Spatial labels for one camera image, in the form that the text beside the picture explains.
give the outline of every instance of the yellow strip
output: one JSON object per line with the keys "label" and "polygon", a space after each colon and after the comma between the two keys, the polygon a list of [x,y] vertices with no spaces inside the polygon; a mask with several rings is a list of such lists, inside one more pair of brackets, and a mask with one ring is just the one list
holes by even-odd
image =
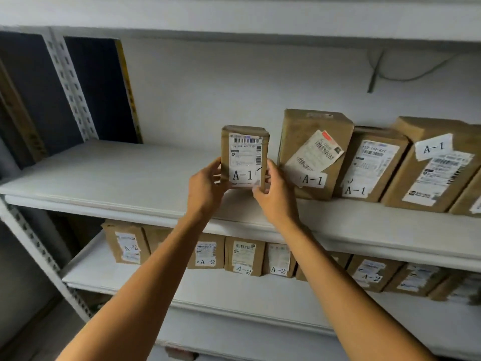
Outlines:
{"label": "yellow strip", "polygon": [[15,127],[20,132],[27,149],[35,162],[49,156],[43,141],[35,128],[25,105],[11,80],[5,65],[0,60],[0,99],[2,100],[7,113],[10,115]]}
{"label": "yellow strip", "polygon": [[132,87],[130,86],[129,71],[127,70],[127,61],[125,60],[124,49],[122,48],[122,42],[115,40],[115,46],[117,47],[117,54],[119,57],[120,68],[122,69],[122,75],[124,77],[125,90],[127,91],[127,97],[129,98],[130,112],[132,113],[132,120],[134,121],[135,133],[137,135],[138,143],[143,143],[141,135],[141,126],[139,124],[139,116],[137,115],[137,109],[135,108],[134,94]]}

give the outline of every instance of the person's left arm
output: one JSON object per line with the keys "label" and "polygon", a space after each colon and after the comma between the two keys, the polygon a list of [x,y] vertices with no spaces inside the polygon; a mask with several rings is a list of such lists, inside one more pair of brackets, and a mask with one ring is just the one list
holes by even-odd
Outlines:
{"label": "person's left arm", "polygon": [[57,361],[147,359],[197,240],[228,188],[228,182],[214,184],[219,164],[220,158],[190,178],[186,214]]}

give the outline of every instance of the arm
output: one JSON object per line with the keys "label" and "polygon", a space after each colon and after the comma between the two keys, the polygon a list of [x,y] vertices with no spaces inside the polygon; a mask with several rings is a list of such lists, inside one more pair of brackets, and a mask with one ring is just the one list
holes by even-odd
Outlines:
{"label": "arm", "polygon": [[254,196],[289,245],[352,361],[433,361],[436,358],[379,306],[299,221],[292,187],[272,161],[267,193]]}
{"label": "arm", "polygon": [[219,164],[220,158],[190,178],[185,216],[57,361],[147,359],[199,235],[228,188],[214,184]]}

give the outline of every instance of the hand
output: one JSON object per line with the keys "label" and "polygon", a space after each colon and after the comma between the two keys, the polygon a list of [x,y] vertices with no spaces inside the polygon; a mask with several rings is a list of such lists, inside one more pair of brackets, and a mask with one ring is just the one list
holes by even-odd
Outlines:
{"label": "hand", "polygon": [[230,182],[214,183],[220,180],[219,166],[220,157],[190,178],[187,215],[209,220],[219,209],[224,193],[230,189]]}
{"label": "hand", "polygon": [[268,160],[268,175],[267,182],[271,185],[265,193],[258,186],[252,189],[264,215],[279,231],[288,224],[298,225],[299,212],[292,184],[286,181],[284,173],[271,160]]}

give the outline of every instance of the small cardboard box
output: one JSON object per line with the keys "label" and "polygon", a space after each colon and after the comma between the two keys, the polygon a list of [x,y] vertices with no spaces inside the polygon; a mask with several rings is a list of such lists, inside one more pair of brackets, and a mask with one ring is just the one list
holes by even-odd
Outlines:
{"label": "small cardboard box", "polygon": [[400,116],[394,129],[413,143],[381,202],[443,213],[481,164],[479,129],[461,121]]}
{"label": "small cardboard box", "polygon": [[355,127],[334,196],[377,203],[408,145],[394,129]]}
{"label": "small cardboard box", "polygon": [[449,212],[481,218],[481,170],[474,175]]}
{"label": "small cardboard box", "polygon": [[292,278],[296,260],[287,244],[266,243],[262,274],[273,274]]}
{"label": "small cardboard box", "polygon": [[330,200],[354,124],[344,114],[287,109],[278,164],[302,199]]}
{"label": "small cardboard box", "polygon": [[478,305],[481,303],[481,274],[451,270],[451,275],[429,293],[429,298]]}
{"label": "small cardboard box", "polygon": [[261,276],[265,248],[265,242],[226,237],[224,269],[233,273]]}
{"label": "small cardboard box", "polygon": [[[347,263],[351,259],[351,256],[349,253],[343,253],[343,252],[334,252],[330,251],[329,254],[332,256],[332,258],[339,264],[340,267],[346,268]],[[296,279],[301,280],[301,281],[307,281],[305,278],[305,275],[302,271],[302,268],[300,266],[297,267],[296,271]]]}
{"label": "small cardboard box", "polygon": [[260,127],[222,128],[221,180],[234,189],[266,186],[269,133]]}
{"label": "small cardboard box", "polygon": [[141,224],[107,219],[102,228],[116,262],[140,265],[147,261],[150,250]]}
{"label": "small cardboard box", "polygon": [[202,233],[190,256],[187,268],[224,268],[225,236]]}
{"label": "small cardboard box", "polygon": [[392,259],[353,255],[347,273],[364,290],[380,293],[403,264]]}
{"label": "small cardboard box", "polygon": [[449,274],[447,268],[406,263],[384,291],[425,297]]}
{"label": "small cardboard box", "polygon": [[144,224],[142,227],[145,231],[145,236],[151,253],[154,253],[154,251],[159,248],[159,245],[172,231],[172,228],[158,227],[155,225]]}

